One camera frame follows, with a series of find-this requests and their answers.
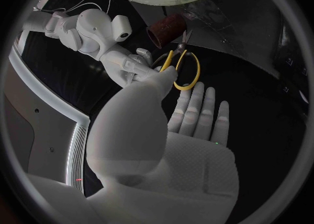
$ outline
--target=brown cylinder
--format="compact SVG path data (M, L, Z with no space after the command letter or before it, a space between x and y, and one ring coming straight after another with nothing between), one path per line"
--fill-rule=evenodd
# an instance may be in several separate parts
M161 49L183 34L186 30L186 23L180 14L173 14L151 25L146 30L152 42Z

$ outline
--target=black surface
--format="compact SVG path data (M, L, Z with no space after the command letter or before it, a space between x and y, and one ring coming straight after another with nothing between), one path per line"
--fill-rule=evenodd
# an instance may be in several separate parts
M79 1L51 0L45 8L69 8ZM100 2L105 9L106 1ZM86 8L77 9L72 15ZM123 43L126 48L132 52L137 47L154 49L147 38L145 24L127 1L113 0L109 14L112 18L118 14L134 16L131 21L134 32ZM175 47L170 44L162 51L153 50L154 59ZM237 223L260 207L280 185L301 144L305 126L285 97L277 92L279 82L266 72L225 53L192 46L188 49L201 62L199 80L206 87L216 89L216 105L223 100L230 104L228 146L235 153L240 195L228 223ZM92 123L106 102L120 90L101 63L40 33L34 32L28 38L23 59L54 92L89 114ZM162 103L168 118L178 96L178 90L172 89ZM85 160L85 196L101 187Z

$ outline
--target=yellow handle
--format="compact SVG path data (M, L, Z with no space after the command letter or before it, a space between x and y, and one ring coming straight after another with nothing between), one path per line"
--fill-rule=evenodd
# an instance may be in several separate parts
M165 69L167 69L167 68L170 66L171 61L172 61L172 56L173 56L173 50L171 50L171 51L169 52L169 55L168 55L168 57L167 57L167 59L166 59L164 65L162 66L162 68L160 69L159 72L164 71Z
M182 60L182 58L183 58L183 56L184 56L184 54L186 53L186 51L187 50L185 50L183 53L182 53L182 55L181 55L181 57L180 57L180 59L179 59L179 61L178 61L178 64L177 64L177 66L176 66L176 70L178 70L178 67L179 67L179 65L180 65L180 62L181 62L181 60ZM174 86L177 88L177 89L179 89L180 91L187 91L187 90L189 90L189 89L192 89L193 87L194 87L194 85L197 83L197 81L198 81L198 79L199 79L199 75L200 75L200 64L199 64L199 61L198 61L198 59L197 59L197 57L191 52L191 54L192 54L192 56L195 58L195 60L196 60L196 62L197 62L197 73L196 73L196 76L195 76L195 78L194 78L194 80L189 84L189 85L187 85L187 86L179 86L176 82L174 82Z

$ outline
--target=white cable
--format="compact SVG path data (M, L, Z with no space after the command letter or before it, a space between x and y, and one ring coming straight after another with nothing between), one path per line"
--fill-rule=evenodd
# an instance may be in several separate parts
M61 12L67 13L67 12L73 11L73 10L75 10L76 8L81 7L81 6L85 5L85 4L94 4L94 5L96 5L100 10L102 10L102 9L99 7L99 5L97 5L96 3L85 3L85 4L80 5L83 1L85 1L85 0L81 0L78 4L76 4L75 6L73 6L72 8L70 8L70 9L68 9L68 10L66 10L65 8L56 8L56 9L54 9L54 10L47 10L47 9L40 9L40 8L38 8L37 6L36 6L36 9L39 10L39 11L44 11L44 12L54 12L54 11L57 11L58 9L63 9L64 11L61 11ZM109 12L110 4L111 4L111 0L109 0L109 3L108 3L107 13Z

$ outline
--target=yellow scissors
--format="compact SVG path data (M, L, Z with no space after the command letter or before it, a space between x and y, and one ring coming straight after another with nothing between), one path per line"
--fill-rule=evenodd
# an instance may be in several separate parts
M187 51L185 49L186 47L186 44L189 40L189 38L191 37L191 34L192 34L192 30L186 34L186 30L183 32L183 37L182 37L182 42L178 44L177 48L175 51L170 51L170 52L167 52L165 54L163 54L162 56L160 56L154 63L153 65L151 66L152 69L156 68L158 66L158 64L160 64L160 62L162 60L164 60L165 58L166 61L165 63L163 64L163 66L161 67L160 69L160 72L164 71L165 69L167 69L170 65L171 65L171 62L173 60L173 58L175 56L177 56L178 54L180 54L180 58L179 58L179 61L176 65L176 70L178 72L178 76L181 73L181 69L182 69L182 65L183 65L183 58L184 57L193 57L194 60L196 61L196 64L197 64L197 72L196 72L196 75L194 77L194 80L188 84L187 86L179 86L176 82L174 82L174 86L179 89L180 91L187 91L189 89L192 89L194 87L194 85L197 83L198 79L199 79L199 75L200 75L200 64L199 64L199 61L197 59L197 57L190 51Z

